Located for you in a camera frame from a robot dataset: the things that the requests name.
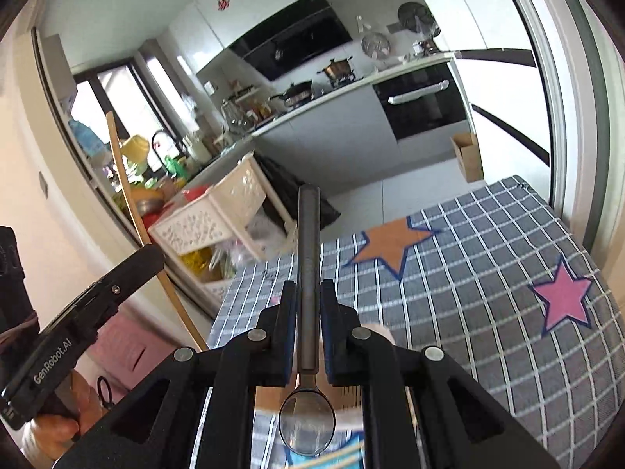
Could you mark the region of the cream plastic storage cart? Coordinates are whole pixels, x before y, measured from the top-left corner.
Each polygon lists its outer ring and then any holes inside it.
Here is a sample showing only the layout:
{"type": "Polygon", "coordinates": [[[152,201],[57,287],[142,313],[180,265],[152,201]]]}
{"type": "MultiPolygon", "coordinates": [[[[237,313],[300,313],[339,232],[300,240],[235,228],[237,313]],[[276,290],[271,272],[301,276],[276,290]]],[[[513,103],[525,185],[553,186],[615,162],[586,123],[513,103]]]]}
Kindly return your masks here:
{"type": "Polygon", "coordinates": [[[296,221],[251,152],[197,199],[170,209],[152,224],[148,234],[177,265],[182,264],[183,255],[230,239],[240,242],[256,261],[271,260],[296,250],[296,221]],[[249,233],[265,201],[270,201],[277,210],[285,231],[283,240],[274,249],[249,233]]]}

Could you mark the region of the dark handled steel spoon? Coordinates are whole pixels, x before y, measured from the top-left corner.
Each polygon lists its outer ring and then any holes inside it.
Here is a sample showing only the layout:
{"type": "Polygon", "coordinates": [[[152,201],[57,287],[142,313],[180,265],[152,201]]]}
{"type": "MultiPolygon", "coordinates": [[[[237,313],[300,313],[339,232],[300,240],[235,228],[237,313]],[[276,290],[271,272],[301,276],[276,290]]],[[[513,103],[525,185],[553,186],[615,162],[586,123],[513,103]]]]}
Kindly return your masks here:
{"type": "Polygon", "coordinates": [[[334,409],[317,385],[321,326],[320,191],[314,185],[299,189],[298,230],[298,379],[281,406],[279,427],[290,451],[314,457],[327,448],[336,428],[334,409]]]}

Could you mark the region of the grey checked star tablecloth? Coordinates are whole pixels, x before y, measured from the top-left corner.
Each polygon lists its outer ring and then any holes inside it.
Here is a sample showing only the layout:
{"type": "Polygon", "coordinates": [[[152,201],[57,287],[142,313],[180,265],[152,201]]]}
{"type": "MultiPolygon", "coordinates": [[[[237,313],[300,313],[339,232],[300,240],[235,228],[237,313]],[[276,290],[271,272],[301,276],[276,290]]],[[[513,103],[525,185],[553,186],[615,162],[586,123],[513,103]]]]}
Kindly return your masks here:
{"type": "Polygon", "coordinates": [[[624,400],[624,320],[600,269],[520,177],[407,218],[433,236],[402,276],[355,262],[355,233],[321,247],[340,303],[395,342],[439,345],[564,468],[579,468],[624,400]]]}

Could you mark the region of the black built-in oven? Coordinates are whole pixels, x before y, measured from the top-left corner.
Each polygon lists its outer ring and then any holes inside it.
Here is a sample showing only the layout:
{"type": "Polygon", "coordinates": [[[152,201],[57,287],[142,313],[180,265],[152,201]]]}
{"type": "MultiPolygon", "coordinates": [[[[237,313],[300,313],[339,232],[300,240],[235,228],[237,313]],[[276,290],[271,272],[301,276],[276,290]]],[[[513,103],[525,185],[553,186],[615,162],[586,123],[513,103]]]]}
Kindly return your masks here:
{"type": "Polygon", "coordinates": [[[447,63],[377,82],[373,89],[397,141],[466,119],[460,90],[447,63]]]}

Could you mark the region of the cardboard box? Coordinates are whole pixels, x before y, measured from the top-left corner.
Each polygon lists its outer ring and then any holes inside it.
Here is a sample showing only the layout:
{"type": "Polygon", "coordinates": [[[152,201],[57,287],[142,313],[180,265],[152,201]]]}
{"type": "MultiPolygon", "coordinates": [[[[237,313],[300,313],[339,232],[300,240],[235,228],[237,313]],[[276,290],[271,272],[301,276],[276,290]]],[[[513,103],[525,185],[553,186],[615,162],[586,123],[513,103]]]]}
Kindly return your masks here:
{"type": "Polygon", "coordinates": [[[480,146],[476,133],[467,131],[451,137],[460,170],[468,183],[484,179],[480,146]]]}

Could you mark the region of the copper cooking pot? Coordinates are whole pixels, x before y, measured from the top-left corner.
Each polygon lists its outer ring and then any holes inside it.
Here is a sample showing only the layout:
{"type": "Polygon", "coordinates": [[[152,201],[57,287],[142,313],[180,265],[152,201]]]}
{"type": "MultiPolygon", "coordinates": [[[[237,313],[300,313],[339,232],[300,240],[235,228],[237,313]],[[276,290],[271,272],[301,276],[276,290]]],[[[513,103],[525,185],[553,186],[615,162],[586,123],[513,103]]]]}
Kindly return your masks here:
{"type": "Polygon", "coordinates": [[[333,85],[340,84],[344,79],[352,79],[354,72],[350,64],[351,59],[352,57],[348,57],[336,61],[332,58],[327,66],[318,71],[318,74],[325,75],[333,85]]]}

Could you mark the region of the pink folded stool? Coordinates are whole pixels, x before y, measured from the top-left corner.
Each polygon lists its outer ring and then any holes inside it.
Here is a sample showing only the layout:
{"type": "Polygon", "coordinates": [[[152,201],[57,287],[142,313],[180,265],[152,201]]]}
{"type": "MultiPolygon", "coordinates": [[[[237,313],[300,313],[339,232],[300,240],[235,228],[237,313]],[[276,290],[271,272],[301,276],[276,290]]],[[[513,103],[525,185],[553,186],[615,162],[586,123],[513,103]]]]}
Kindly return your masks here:
{"type": "Polygon", "coordinates": [[[98,329],[88,356],[126,390],[132,390],[167,358],[174,345],[122,312],[98,329]]]}

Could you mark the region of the black wok pan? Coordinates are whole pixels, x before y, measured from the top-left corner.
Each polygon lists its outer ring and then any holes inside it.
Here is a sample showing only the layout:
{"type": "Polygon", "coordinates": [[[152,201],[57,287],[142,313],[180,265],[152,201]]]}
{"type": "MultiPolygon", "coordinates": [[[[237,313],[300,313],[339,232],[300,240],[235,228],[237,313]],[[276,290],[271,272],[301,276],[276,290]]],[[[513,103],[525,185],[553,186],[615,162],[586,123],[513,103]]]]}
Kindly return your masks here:
{"type": "Polygon", "coordinates": [[[314,96],[313,82],[308,81],[291,84],[281,93],[271,95],[269,100],[280,100],[288,109],[293,109],[310,102],[314,96]]]}

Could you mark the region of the black range hood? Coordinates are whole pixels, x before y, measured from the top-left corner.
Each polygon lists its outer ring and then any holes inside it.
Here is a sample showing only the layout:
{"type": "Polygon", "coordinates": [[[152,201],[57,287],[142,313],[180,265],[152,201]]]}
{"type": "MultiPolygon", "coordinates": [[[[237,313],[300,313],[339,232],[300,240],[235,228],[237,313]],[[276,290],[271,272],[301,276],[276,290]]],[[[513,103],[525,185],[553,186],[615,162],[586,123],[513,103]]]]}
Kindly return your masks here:
{"type": "Polygon", "coordinates": [[[229,49],[268,81],[351,41],[327,0],[298,0],[238,38],[229,49]]]}

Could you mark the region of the long wooden stick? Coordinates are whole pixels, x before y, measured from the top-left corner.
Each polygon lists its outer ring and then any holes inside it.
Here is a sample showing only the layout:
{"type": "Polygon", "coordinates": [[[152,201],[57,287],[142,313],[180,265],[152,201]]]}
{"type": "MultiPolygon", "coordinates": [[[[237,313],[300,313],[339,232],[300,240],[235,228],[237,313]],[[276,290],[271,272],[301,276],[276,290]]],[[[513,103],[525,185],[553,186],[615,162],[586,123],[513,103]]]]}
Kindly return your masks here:
{"type": "MultiPolygon", "coordinates": [[[[109,111],[106,113],[107,126],[109,131],[109,139],[110,146],[113,155],[114,164],[116,164],[116,169],[118,170],[118,176],[120,178],[123,195],[126,201],[127,209],[134,224],[134,228],[138,233],[140,242],[143,247],[150,244],[150,238],[148,232],[143,224],[143,219],[139,214],[137,203],[134,201],[134,196],[132,195],[131,186],[127,178],[127,173],[124,167],[123,158],[121,154],[121,146],[118,137],[118,132],[116,131],[116,119],[114,118],[114,112],[109,111]]],[[[178,297],[174,284],[168,278],[168,275],[165,271],[160,271],[157,274],[158,281],[161,287],[164,290],[165,295],[170,300],[171,306],[176,310],[179,320],[183,324],[187,333],[193,339],[195,345],[200,351],[206,351],[208,349],[207,342],[204,341],[204,338],[201,336],[200,331],[197,329],[195,323],[192,318],[189,316],[189,313],[186,311],[186,308],[183,306],[181,300],[178,297]]]]}

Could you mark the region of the stacked metal bowls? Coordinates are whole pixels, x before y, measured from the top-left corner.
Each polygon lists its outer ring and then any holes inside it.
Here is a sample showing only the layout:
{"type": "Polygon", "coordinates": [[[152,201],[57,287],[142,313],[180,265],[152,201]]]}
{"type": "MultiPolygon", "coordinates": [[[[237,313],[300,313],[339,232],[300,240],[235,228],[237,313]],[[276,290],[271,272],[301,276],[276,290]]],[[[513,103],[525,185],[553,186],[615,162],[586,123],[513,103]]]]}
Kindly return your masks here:
{"type": "Polygon", "coordinates": [[[150,188],[132,188],[131,196],[141,217],[159,213],[165,204],[163,194],[150,188]]]}

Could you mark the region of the black kitchen faucet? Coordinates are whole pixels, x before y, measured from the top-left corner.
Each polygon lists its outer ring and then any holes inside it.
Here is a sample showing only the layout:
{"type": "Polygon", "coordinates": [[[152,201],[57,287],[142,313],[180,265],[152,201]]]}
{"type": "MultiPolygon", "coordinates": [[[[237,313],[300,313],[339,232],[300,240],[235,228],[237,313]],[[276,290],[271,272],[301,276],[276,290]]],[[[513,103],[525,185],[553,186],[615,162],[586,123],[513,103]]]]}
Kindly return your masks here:
{"type": "Polygon", "coordinates": [[[177,159],[181,155],[177,141],[164,129],[157,130],[153,134],[150,146],[162,162],[165,162],[166,158],[177,159]]]}

